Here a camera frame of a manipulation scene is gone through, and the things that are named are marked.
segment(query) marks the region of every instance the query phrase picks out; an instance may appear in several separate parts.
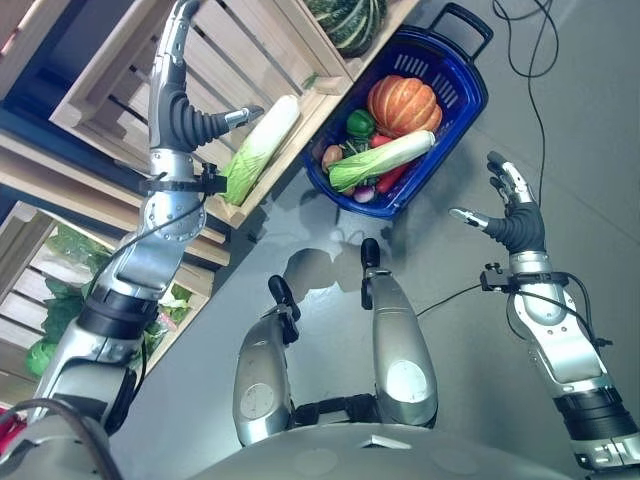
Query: black band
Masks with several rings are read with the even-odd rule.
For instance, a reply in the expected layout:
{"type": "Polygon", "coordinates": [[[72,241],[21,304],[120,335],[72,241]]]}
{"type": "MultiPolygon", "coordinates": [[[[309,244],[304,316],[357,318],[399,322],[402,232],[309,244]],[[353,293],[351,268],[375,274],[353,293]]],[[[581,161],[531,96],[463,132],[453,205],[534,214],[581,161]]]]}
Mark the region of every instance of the black band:
{"type": "Polygon", "coordinates": [[[158,302],[94,290],[78,317],[78,326],[103,337],[135,340],[157,315],[158,302]]]}
{"type": "Polygon", "coordinates": [[[573,440],[600,440],[638,431],[615,388],[600,388],[554,399],[573,440]]]}

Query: red pepper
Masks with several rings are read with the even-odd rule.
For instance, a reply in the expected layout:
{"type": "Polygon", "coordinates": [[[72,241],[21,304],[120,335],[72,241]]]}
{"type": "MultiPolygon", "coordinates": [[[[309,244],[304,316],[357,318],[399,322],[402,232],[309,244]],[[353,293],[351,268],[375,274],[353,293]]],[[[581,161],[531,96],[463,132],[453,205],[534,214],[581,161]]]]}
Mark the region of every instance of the red pepper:
{"type": "Polygon", "coordinates": [[[380,180],[378,180],[378,183],[376,184],[376,190],[379,193],[387,193],[411,165],[411,162],[405,163],[404,165],[400,165],[399,167],[380,175],[380,180]]]}
{"type": "Polygon", "coordinates": [[[392,138],[385,137],[384,135],[380,135],[376,133],[373,137],[371,137],[371,148],[378,148],[380,145],[384,145],[385,143],[389,143],[392,138]]]}

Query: orange pumpkin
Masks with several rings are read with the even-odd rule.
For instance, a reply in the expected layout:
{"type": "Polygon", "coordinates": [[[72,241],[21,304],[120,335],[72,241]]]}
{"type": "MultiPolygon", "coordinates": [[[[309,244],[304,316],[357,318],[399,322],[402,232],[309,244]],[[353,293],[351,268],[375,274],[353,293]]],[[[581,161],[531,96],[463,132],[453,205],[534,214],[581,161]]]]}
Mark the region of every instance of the orange pumpkin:
{"type": "Polygon", "coordinates": [[[389,75],[369,91],[367,108],[378,132],[397,138],[416,130],[435,132],[442,120],[436,94],[419,78],[389,75]]]}

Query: black cable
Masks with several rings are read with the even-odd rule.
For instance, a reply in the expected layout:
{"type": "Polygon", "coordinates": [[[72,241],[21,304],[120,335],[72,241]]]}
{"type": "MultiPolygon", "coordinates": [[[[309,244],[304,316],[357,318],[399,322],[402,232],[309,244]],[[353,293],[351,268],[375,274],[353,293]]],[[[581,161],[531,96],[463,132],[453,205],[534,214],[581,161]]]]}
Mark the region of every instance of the black cable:
{"type": "Polygon", "coordinates": [[[482,285],[480,285],[478,283],[477,285],[474,285],[472,287],[468,287],[468,288],[465,288],[464,290],[460,290],[459,292],[454,293],[453,295],[445,298],[444,300],[440,300],[438,303],[434,303],[433,305],[425,308],[420,313],[416,314],[416,317],[419,317],[420,315],[423,315],[423,314],[427,313],[429,310],[433,310],[434,308],[439,307],[440,305],[443,305],[443,304],[447,303],[449,300],[453,300],[457,296],[462,295],[463,293],[466,293],[466,292],[468,292],[470,290],[473,290],[474,288],[478,288],[480,286],[482,286],[482,285]]]}
{"type": "MultiPolygon", "coordinates": [[[[544,3],[543,7],[546,9],[546,8],[547,8],[547,6],[549,5],[549,2],[552,2],[552,1],[553,1],[553,0],[547,0],[547,1],[544,3]]],[[[494,7],[493,7],[493,13],[495,13],[495,14],[496,14],[496,17],[498,17],[498,18],[499,18],[499,19],[501,19],[501,20],[507,20],[507,19],[509,19],[509,20],[510,20],[510,21],[512,21],[512,22],[517,22],[518,20],[524,20],[524,19],[526,19],[526,18],[533,17],[534,15],[537,15],[538,13],[540,13],[540,8],[535,8],[535,9],[531,10],[530,12],[528,12],[528,13],[523,13],[522,15],[520,15],[520,16],[518,16],[518,17],[507,17],[507,16],[505,16],[505,15],[501,15],[501,14],[499,14],[499,13],[496,11],[495,6],[494,6],[494,7]]]]}
{"type": "Polygon", "coordinates": [[[188,217],[189,215],[191,215],[193,212],[198,211],[200,208],[202,208],[202,206],[204,205],[204,203],[207,200],[207,195],[203,195],[202,196],[202,200],[200,200],[200,202],[193,208],[187,210],[186,212],[178,215],[175,218],[172,218],[171,220],[169,220],[168,222],[163,223],[162,225],[157,225],[155,227],[153,227],[151,230],[148,230],[140,235],[137,235],[136,237],[134,237],[133,239],[129,240],[127,243],[125,243],[123,246],[121,246],[120,248],[118,248],[115,252],[113,252],[111,254],[111,257],[109,257],[109,260],[107,260],[104,265],[102,265],[98,271],[96,272],[96,274],[93,276],[93,279],[91,280],[91,284],[89,285],[89,295],[91,294],[91,292],[93,291],[93,287],[96,286],[96,281],[98,280],[98,278],[100,277],[100,275],[102,275],[104,273],[104,271],[107,269],[107,267],[109,265],[111,265],[111,263],[118,258],[120,255],[122,255],[122,253],[129,247],[131,247],[132,245],[136,244],[137,242],[139,242],[140,240],[147,238],[149,235],[153,235],[154,233],[156,233],[158,230],[162,230],[165,227],[168,227],[169,225],[174,224],[175,222],[178,222],[180,220],[182,220],[185,217],[188,217]]]}
{"type": "MultiPolygon", "coordinates": [[[[107,260],[104,265],[102,265],[98,271],[96,272],[96,274],[93,276],[93,279],[91,280],[91,284],[89,285],[89,295],[91,294],[91,292],[93,291],[93,288],[96,285],[96,281],[98,280],[98,278],[100,277],[100,275],[102,275],[104,273],[104,271],[107,269],[107,267],[109,265],[111,265],[111,263],[118,258],[120,255],[122,255],[122,253],[129,247],[131,247],[132,245],[136,244],[137,242],[139,242],[140,240],[148,237],[149,235],[154,234],[155,232],[157,232],[158,230],[161,230],[165,227],[168,227],[169,225],[178,222],[180,220],[182,220],[185,217],[188,217],[189,215],[191,215],[193,212],[198,211],[200,208],[202,208],[204,206],[204,203],[207,201],[207,194],[204,194],[202,196],[202,200],[200,200],[200,202],[198,202],[198,204],[187,210],[186,212],[178,215],[175,218],[172,218],[171,220],[169,220],[168,222],[163,223],[162,225],[158,225],[156,227],[153,227],[151,230],[148,230],[146,232],[144,232],[141,235],[137,235],[136,237],[134,237],[133,239],[131,239],[130,241],[128,241],[127,243],[125,243],[123,246],[121,246],[120,248],[118,248],[115,252],[113,252],[113,254],[111,255],[111,257],[109,257],[109,260],[107,260]]],[[[135,391],[133,392],[133,398],[136,398],[136,396],[138,395],[138,392],[140,391],[140,387],[142,387],[142,382],[144,382],[144,378],[147,374],[147,346],[145,345],[145,339],[144,339],[144,335],[142,338],[142,345],[141,345],[141,355],[142,355],[142,369],[140,370],[140,381],[138,382],[138,385],[136,385],[135,391]]]]}
{"type": "Polygon", "coordinates": [[[578,312],[576,312],[573,308],[569,308],[563,303],[557,302],[556,300],[553,300],[552,298],[545,297],[544,295],[538,295],[537,293],[531,293],[531,292],[525,292],[523,290],[518,290],[515,293],[515,295],[524,295],[525,297],[533,297],[533,298],[537,298],[539,300],[544,300],[545,302],[551,303],[552,305],[555,305],[556,307],[558,307],[558,308],[564,310],[565,312],[570,313],[571,315],[576,317],[578,319],[578,321],[580,322],[580,324],[582,325],[582,327],[587,332],[587,337],[589,337],[589,342],[591,342],[591,345],[593,345],[593,347],[596,349],[596,351],[598,351],[598,339],[595,338],[595,336],[593,334],[593,331],[591,330],[591,328],[589,328],[589,325],[587,324],[586,320],[582,317],[582,315],[580,315],[578,312]]]}
{"type": "Polygon", "coordinates": [[[555,66],[557,60],[558,60],[558,54],[560,52],[560,38],[558,36],[558,28],[556,27],[555,22],[553,21],[553,18],[551,17],[551,14],[549,13],[551,11],[551,7],[553,6],[553,0],[547,0],[547,2],[543,5],[542,3],[540,3],[539,0],[533,0],[535,2],[535,4],[538,6],[538,8],[532,12],[529,12],[525,15],[521,15],[519,17],[510,17],[509,15],[507,15],[506,10],[504,9],[504,7],[502,6],[502,4],[500,3],[499,0],[493,0],[492,1],[492,8],[493,8],[493,12],[494,14],[502,19],[505,20],[507,22],[507,33],[508,33],[508,40],[507,40],[507,58],[509,61],[509,66],[511,67],[511,70],[513,70],[513,72],[523,78],[527,79],[527,93],[529,95],[529,101],[531,102],[531,107],[533,109],[533,112],[536,116],[536,120],[538,121],[538,125],[540,127],[540,135],[542,137],[542,158],[541,158],[541,162],[540,162],[540,177],[538,180],[538,205],[540,207],[542,207],[542,183],[543,183],[543,178],[544,178],[544,169],[546,166],[546,154],[547,154],[547,137],[546,137],[546,132],[544,129],[544,124],[542,122],[542,117],[540,115],[540,111],[538,109],[538,106],[535,102],[535,99],[533,98],[533,91],[532,91],[532,85],[531,85],[531,80],[534,78],[541,78],[544,75],[546,75],[547,73],[549,73],[551,71],[551,69],[553,69],[553,67],[555,66]],[[542,22],[542,25],[540,27],[540,31],[538,32],[538,37],[536,38],[536,43],[535,46],[533,48],[533,52],[531,54],[531,60],[529,62],[529,69],[527,73],[524,73],[522,71],[520,71],[515,64],[513,63],[513,58],[511,55],[511,43],[512,43],[512,22],[516,22],[516,21],[520,21],[520,20],[524,20],[526,18],[532,17],[533,15],[537,14],[537,13],[543,13],[544,14],[544,20],[542,22]],[[544,32],[545,26],[547,25],[547,21],[549,22],[549,24],[551,25],[551,28],[553,30],[553,34],[555,37],[555,51],[554,51],[554,55],[553,55],[553,59],[551,60],[551,63],[544,68],[542,71],[538,72],[538,73],[533,73],[533,65],[535,63],[535,59],[536,59],[536,55],[538,53],[538,47],[540,46],[540,41],[542,40],[542,34],[544,32]]]}
{"type": "Polygon", "coordinates": [[[520,340],[527,340],[525,337],[523,337],[522,335],[520,335],[516,329],[513,327],[513,324],[511,323],[511,317],[509,317],[509,301],[513,298],[513,293],[509,294],[509,298],[507,299],[507,305],[505,306],[505,310],[504,310],[504,314],[507,317],[507,325],[509,326],[509,330],[511,330],[511,333],[513,333],[516,337],[518,337],[520,340]]]}
{"type": "Polygon", "coordinates": [[[142,357],[142,367],[140,368],[140,381],[138,382],[138,385],[136,385],[136,389],[133,391],[133,399],[135,400],[135,398],[138,396],[138,392],[140,391],[140,388],[142,388],[142,382],[144,382],[144,379],[147,376],[147,360],[148,360],[148,356],[147,356],[147,341],[144,338],[144,334],[142,336],[142,345],[140,346],[140,356],[142,357]]]}
{"type": "Polygon", "coordinates": [[[593,321],[591,319],[591,299],[589,298],[589,292],[587,292],[587,287],[585,287],[584,283],[582,283],[582,280],[576,277],[573,273],[569,273],[569,272],[558,272],[558,273],[562,275],[566,275],[571,280],[573,280],[575,284],[578,285],[578,287],[580,287],[580,290],[582,291],[582,298],[584,298],[584,310],[585,310],[585,317],[587,319],[587,325],[589,325],[589,329],[593,332],[593,321]]]}
{"type": "Polygon", "coordinates": [[[123,480],[118,466],[113,461],[106,445],[96,437],[95,432],[85,423],[80,413],[70,405],[51,398],[32,398],[31,400],[17,403],[13,408],[10,408],[0,415],[0,425],[4,424],[16,413],[33,408],[46,408],[51,410],[67,422],[73,432],[78,436],[78,439],[89,451],[102,479],[123,480]]]}

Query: blue plastic basket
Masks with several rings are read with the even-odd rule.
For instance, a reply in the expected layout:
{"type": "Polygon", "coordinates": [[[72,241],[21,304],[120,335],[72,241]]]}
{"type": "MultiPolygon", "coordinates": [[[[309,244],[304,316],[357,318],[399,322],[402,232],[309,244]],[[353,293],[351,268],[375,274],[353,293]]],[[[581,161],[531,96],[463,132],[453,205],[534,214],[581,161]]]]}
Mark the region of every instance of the blue plastic basket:
{"type": "Polygon", "coordinates": [[[473,62],[492,37],[493,31],[482,20],[454,3],[445,5],[426,30],[400,27],[300,153],[311,183],[346,210],[382,218],[398,213],[433,175],[486,106],[489,95],[473,62]],[[473,54],[435,31],[445,14],[455,15],[483,37],[473,54]],[[442,122],[435,132],[435,145],[414,162],[391,190],[378,194],[372,202],[357,203],[331,188],[321,168],[322,155],[329,145],[346,140],[347,116],[356,108],[366,108],[371,87],[392,74],[417,77],[430,85],[442,108],[442,122]]]}

